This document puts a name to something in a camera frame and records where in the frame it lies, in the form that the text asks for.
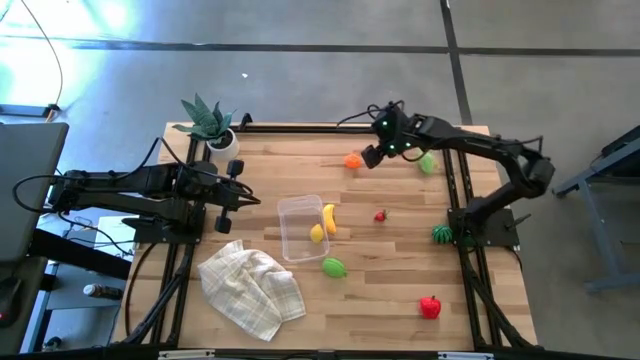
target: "potted plant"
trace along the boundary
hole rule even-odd
[[[176,124],[173,127],[179,131],[190,133],[191,137],[196,140],[205,141],[214,160],[229,161],[234,159],[240,151],[236,134],[229,128],[231,117],[235,111],[223,116],[219,105],[218,101],[213,111],[209,110],[198,94],[196,94],[194,104],[182,100],[182,106],[193,120],[194,125],[187,127]]]

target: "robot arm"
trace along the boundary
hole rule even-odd
[[[243,163],[229,164],[229,178],[217,175],[215,165],[203,161],[142,166],[130,173],[71,170],[55,180],[49,203],[55,212],[99,207],[137,214],[139,219],[125,219],[140,230],[137,239],[184,243],[185,238],[193,237],[189,235],[197,235],[204,204],[222,207],[216,231],[229,233],[228,211],[260,203],[248,187],[235,180]],[[132,193],[142,197],[126,195]],[[144,234],[145,230],[153,233]]]
[[[475,224],[483,223],[491,214],[518,199],[541,196],[555,171],[549,158],[525,146],[538,139],[527,142],[505,140],[499,136],[465,131],[433,116],[407,117],[393,103],[381,109],[371,126],[379,138],[378,145],[370,145],[362,151],[362,157],[370,169],[380,164],[385,156],[392,158],[400,155],[407,159],[404,152],[413,148],[420,148],[424,152],[455,149],[502,164],[510,182],[487,197],[473,199],[466,208],[466,220]]]

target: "clear plastic container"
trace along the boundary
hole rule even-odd
[[[329,238],[322,216],[322,199],[318,195],[307,195],[278,201],[280,233],[282,234],[282,256],[297,263],[319,260],[329,253]],[[320,225],[322,242],[311,241],[311,228]]]

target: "gray floor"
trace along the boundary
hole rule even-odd
[[[56,36],[446,45],[436,0],[28,3]],[[640,47],[640,2],[633,0],[450,4],[461,46]],[[79,20],[70,25],[65,14]],[[0,22],[0,35],[37,36],[30,24],[16,2]],[[58,78],[46,45],[2,43],[0,38],[0,49],[0,103],[51,102]],[[223,109],[251,112],[257,121],[336,121],[369,103],[402,98],[410,112],[460,123],[448,55],[57,49],[65,74],[60,102],[65,112],[56,121],[71,125],[61,170],[137,165],[167,121],[185,119],[179,99],[195,92],[209,101],[220,99]],[[639,60],[463,56],[461,62],[474,123],[521,139],[544,135],[545,153],[557,167],[557,184],[585,168],[604,144],[640,123]],[[559,201],[548,194],[513,208],[517,214],[533,214],[519,233],[540,344],[638,358],[640,289],[588,295],[582,287],[584,281],[598,278],[602,268],[577,196]],[[108,328],[108,316],[104,318]],[[75,340],[87,333],[81,325],[61,326],[66,334],[75,334],[70,336]]]

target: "wooden tabletop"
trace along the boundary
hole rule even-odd
[[[167,124],[165,139],[186,158],[189,139]],[[467,130],[488,133],[486,126]],[[453,246],[436,245],[431,229],[446,223],[449,196],[440,152],[439,167],[425,176],[415,164],[385,159],[369,170],[346,169],[343,158],[375,144],[373,135],[346,134],[238,134],[239,159],[245,161],[238,180],[251,186],[261,205],[231,213],[230,234],[213,231],[219,208],[208,205],[206,233],[196,247],[179,346],[182,348],[253,349],[366,349],[467,350],[472,349],[458,255]],[[200,159],[202,145],[196,159]],[[172,162],[166,149],[159,162]],[[468,156],[476,196],[500,186],[495,162]],[[456,178],[460,183],[457,161]],[[226,164],[218,164],[224,174]],[[287,263],[276,204],[279,200],[316,194],[335,204],[338,226],[330,237],[331,257],[349,271],[332,279],[319,263]],[[459,194],[461,204],[464,196]],[[390,211],[389,219],[375,224],[377,211]],[[245,249],[259,249],[293,272],[302,292],[307,315],[284,323],[271,342],[254,339],[208,305],[196,266],[231,240],[242,239]],[[142,253],[136,252],[134,266]],[[132,326],[156,300],[167,253],[158,245],[142,264],[132,290]],[[521,334],[536,343],[522,275],[514,255],[501,248],[486,249],[496,301]],[[182,249],[178,262],[182,258]],[[435,295],[442,301],[438,320],[424,320],[418,300]],[[478,300],[483,334],[489,339],[486,311]],[[166,338],[173,315],[173,300],[165,318]],[[123,311],[114,341],[124,338]]]

